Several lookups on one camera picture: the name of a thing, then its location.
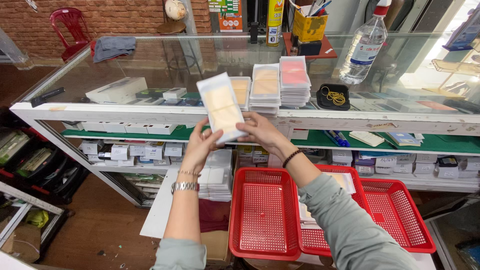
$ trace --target gray towel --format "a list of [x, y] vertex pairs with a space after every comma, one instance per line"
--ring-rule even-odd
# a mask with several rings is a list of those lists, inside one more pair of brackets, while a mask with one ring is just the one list
[[101, 37], [95, 44], [93, 62], [111, 59], [121, 54], [130, 55], [135, 49], [134, 37]]

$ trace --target silver wristwatch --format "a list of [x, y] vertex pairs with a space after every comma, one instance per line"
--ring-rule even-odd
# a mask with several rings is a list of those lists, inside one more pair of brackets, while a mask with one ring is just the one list
[[172, 194], [177, 190], [200, 190], [200, 184], [195, 182], [175, 182], [172, 184]]

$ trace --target glass countertop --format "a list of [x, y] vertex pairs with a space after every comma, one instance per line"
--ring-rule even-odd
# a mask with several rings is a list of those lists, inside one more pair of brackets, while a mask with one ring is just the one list
[[[306, 106], [296, 109], [321, 110], [316, 101], [320, 85], [344, 84], [338, 75], [353, 35], [325, 35], [338, 57], [306, 60], [312, 83], [312, 97]], [[475, 50], [449, 52], [442, 48], [450, 35], [451, 33], [389, 33], [366, 79], [357, 85], [347, 85], [350, 93], [359, 93], [351, 94], [350, 110], [392, 111], [393, 107], [378, 105], [377, 102], [372, 102], [377, 104], [372, 106], [371, 103], [362, 105], [363, 101], [353, 100], [357, 96], [368, 100], [368, 94], [362, 92], [388, 93], [391, 87], [427, 89], [447, 96], [446, 100], [452, 100], [444, 103], [448, 106], [465, 100], [474, 105], [480, 104], [478, 77], [471, 73], [462, 74], [464, 71], [454, 71], [461, 68], [455, 68], [458, 65], [451, 68], [451, 63], [445, 63], [475, 65], [478, 63], [473, 59], [479, 53]], [[223, 72], [229, 76], [251, 77], [254, 64], [278, 63], [279, 58], [286, 55], [283, 41], [280, 46], [271, 48], [265, 45], [265, 36], [259, 36], [257, 44], [250, 44], [250, 36], [243, 33], [135, 37], [136, 50], [132, 55], [99, 63], [93, 63], [90, 48], [85, 47], [66, 65], [54, 70], [23, 94], [17, 102], [29, 102], [33, 97], [64, 87], [65, 92], [50, 97], [48, 102], [88, 103], [85, 99], [87, 92], [125, 77], [144, 77], [148, 88], [185, 87], [188, 93], [184, 98], [199, 98], [196, 87], [199, 80]], [[455, 113], [478, 114], [480, 110], [459, 109]]]

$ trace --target sleeve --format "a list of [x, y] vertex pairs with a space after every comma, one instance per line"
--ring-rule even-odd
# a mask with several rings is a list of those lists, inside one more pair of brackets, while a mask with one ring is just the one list
[[300, 202], [325, 232], [335, 265], [343, 269], [418, 269], [404, 250], [329, 175], [299, 188]]
[[160, 241], [155, 265], [150, 270], [203, 270], [207, 249], [195, 241], [165, 238]]

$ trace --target spray can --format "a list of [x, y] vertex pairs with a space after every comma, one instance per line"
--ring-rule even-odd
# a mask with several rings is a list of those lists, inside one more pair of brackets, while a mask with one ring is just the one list
[[268, 0], [267, 46], [277, 47], [282, 35], [283, 4], [285, 0]]

